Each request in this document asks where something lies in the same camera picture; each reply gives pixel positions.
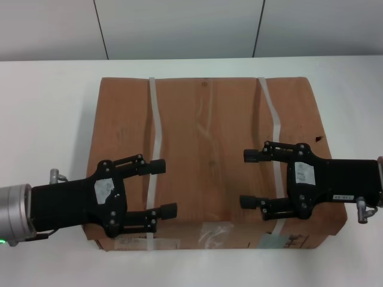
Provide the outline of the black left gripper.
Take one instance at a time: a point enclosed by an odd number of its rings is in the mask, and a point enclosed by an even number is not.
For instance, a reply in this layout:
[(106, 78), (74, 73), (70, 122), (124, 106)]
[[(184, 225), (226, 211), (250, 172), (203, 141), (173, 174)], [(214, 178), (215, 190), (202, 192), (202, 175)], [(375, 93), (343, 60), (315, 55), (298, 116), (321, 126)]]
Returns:
[(156, 233), (159, 220), (177, 217), (176, 203), (127, 212), (122, 177), (166, 172), (164, 159), (146, 161), (142, 154), (116, 161), (104, 160), (85, 179), (31, 189), (31, 220), (37, 232), (84, 224), (101, 226), (115, 238), (121, 234)]

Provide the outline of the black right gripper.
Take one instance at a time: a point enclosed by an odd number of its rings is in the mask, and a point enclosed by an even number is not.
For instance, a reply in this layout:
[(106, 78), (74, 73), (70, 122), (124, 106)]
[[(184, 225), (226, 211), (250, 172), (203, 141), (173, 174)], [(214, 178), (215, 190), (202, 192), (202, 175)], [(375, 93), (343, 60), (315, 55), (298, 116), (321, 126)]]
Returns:
[(245, 149), (244, 162), (287, 164), (287, 194), (297, 218), (308, 219), (321, 203), (354, 203), (357, 219), (367, 220), (380, 207), (380, 162), (317, 157), (306, 143), (265, 141), (262, 149)]

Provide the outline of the brown cardboard box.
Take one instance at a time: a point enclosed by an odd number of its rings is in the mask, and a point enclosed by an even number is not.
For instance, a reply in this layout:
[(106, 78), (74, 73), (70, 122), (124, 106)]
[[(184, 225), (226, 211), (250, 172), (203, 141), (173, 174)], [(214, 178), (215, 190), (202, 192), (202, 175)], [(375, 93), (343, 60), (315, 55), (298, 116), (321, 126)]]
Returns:
[(103, 78), (88, 174), (104, 159), (162, 158), (164, 174), (125, 180), (127, 208), (176, 203), (178, 215), (159, 221), (155, 234), (115, 239), (88, 224), (87, 238), (106, 251), (316, 248), (345, 225), (344, 204), (319, 204), (307, 220), (271, 221), (240, 206), (241, 195), (287, 194), (286, 164), (244, 162), (243, 151), (265, 141), (303, 142), (330, 158), (308, 79)]

